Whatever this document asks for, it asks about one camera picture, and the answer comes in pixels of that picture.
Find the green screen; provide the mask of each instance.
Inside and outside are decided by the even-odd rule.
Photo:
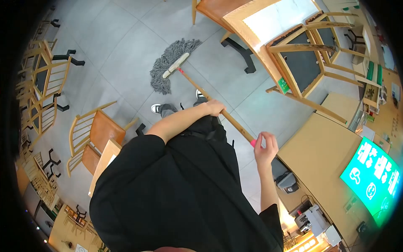
[[[355,192],[380,227],[400,193],[401,171],[379,146],[364,137],[340,178]]]

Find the green sign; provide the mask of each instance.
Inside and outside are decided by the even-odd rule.
[[[277,83],[280,86],[280,88],[284,94],[287,93],[288,90],[290,90],[290,87],[287,85],[287,83],[285,82],[283,77],[281,77],[281,79],[279,79]]]
[[[380,227],[394,209],[401,171],[379,146],[364,137],[340,178],[355,192]]]

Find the mop head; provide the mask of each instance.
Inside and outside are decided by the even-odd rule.
[[[200,40],[185,41],[183,38],[182,40],[173,42],[167,49],[165,49],[163,55],[155,61],[154,66],[150,71],[152,88],[163,95],[170,94],[171,81],[169,78],[163,79],[162,75],[184,53],[193,52],[199,45],[201,45],[201,43]]]

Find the black and white sneaker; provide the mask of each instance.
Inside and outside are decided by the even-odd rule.
[[[196,98],[199,99],[199,97],[204,97],[204,95],[202,95],[202,93],[196,89]]]
[[[154,104],[151,106],[151,111],[155,114],[159,114],[160,112],[158,111],[159,107],[161,106],[161,104]]]

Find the pink handle tip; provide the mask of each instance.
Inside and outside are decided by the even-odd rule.
[[[255,145],[256,145],[256,139],[253,139],[252,141],[251,141],[251,143],[250,143],[251,145],[252,145],[252,147],[253,148],[255,148]]]

